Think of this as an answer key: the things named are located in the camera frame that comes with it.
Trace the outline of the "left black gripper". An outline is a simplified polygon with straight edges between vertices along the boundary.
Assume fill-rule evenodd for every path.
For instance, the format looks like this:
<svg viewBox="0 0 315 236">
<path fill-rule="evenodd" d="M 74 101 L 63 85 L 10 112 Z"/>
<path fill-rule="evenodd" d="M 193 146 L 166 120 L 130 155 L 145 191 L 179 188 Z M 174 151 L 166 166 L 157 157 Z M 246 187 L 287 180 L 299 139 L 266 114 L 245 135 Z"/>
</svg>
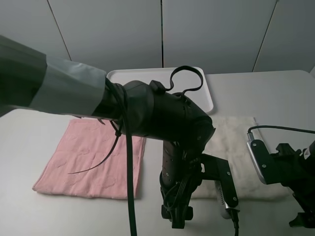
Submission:
<svg viewBox="0 0 315 236">
<path fill-rule="evenodd" d="M 189 206 L 192 193 L 201 184 L 201 142 L 163 142 L 162 171 L 159 176 L 163 198 L 162 218 L 171 222 L 173 229 L 183 229 L 193 218 Z"/>
</svg>

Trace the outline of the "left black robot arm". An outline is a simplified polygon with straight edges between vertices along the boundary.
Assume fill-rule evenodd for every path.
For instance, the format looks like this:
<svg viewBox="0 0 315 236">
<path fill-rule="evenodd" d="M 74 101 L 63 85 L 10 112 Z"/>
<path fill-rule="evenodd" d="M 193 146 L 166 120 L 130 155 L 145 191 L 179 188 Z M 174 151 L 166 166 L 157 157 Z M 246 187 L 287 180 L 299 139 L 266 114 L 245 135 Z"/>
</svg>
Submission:
<svg viewBox="0 0 315 236">
<path fill-rule="evenodd" d="M 214 133 L 211 118 L 184 92 L 160 82 L 111 82 L 95 67 L 50 57 L 9 38 L 0 39 L 0 113 L 36 110 L 112 120 L 126 136 L 129 224 L 136 235 L 132 136 L 174 142 L 197 157 Z"/>
</svg>

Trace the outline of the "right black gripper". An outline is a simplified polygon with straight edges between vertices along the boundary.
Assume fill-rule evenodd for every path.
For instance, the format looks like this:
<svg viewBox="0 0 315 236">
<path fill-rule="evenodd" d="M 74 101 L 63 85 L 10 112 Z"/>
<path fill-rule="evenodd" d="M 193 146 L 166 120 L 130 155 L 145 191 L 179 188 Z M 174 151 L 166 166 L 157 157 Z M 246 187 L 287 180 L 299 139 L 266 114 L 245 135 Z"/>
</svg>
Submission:
<svg viewBox="0 0 315 236">
<path fill-rule="evenodd" d="M 280 171 L 280 183 L 292 190 L 303 212 L 289 222 L 290 227 L 315 227 L 315 144 L 294 150 L 288 143 L 276 147 L 272 154 Z"/>
</svg>

